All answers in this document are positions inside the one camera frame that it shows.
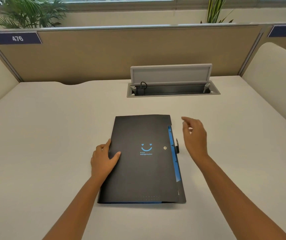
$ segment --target hand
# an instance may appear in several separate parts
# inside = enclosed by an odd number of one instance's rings
[[[207,153],[206,131],[199,120],[189,117],[182,117],[182,120],[185,147],[193,161],[198,164],[200,160],[209,157]]]
[[[91,177],[100,180],[101,183],[105,181],[121,155],[121,152],[117,152],[112,159],[109,159],[110,144],[111,139],[106,144],[98,145],[91,158]]]

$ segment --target desk surface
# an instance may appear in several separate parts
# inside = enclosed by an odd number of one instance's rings
[[[83,239],[234,239],[181,116],[203,122],[210,156],[286,231],[286,120],[239,76],[211,80],[221,95],[127,98],[128,80],[17,85],[0,100],[0,239],[42,239],[90,177],[114,117],[139,114],[171,115],[187,202],[95,203]]]

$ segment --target person's left hand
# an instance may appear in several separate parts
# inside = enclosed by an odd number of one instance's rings
[[[91,177],[100,180],[102,183],[112,171],[121,155],[121,152],[117,152],[112,159],[109,159],[110,144],[111,139],[106,144],[98,145],[91,158]]]

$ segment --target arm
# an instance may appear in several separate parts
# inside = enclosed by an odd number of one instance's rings
[[[237,240],[286,240],[286,233],[261,211],[209,157],[199,120],[182,117],[185,146]]]
[[[116,165],[121,152],[110,160],[108,157],[109,139],[106,144],[98,145],[91,158],[92,173],[89,180],[77,193],[68,208],[45,235],[43,240],[81,240],[89,220],[96,195],[106,177]]]

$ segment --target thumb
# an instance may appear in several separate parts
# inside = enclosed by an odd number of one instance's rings
[[[114,157],[111,158],[111,162],[113,164],[113,167],[116,165],[117,161],[119,160],[120,158],[120,155],[121,155],[121,152],[117,152]]]
[[[186,137],[188,135],[190,135],[189,126],[185,121],[183,121],[183,136]]]

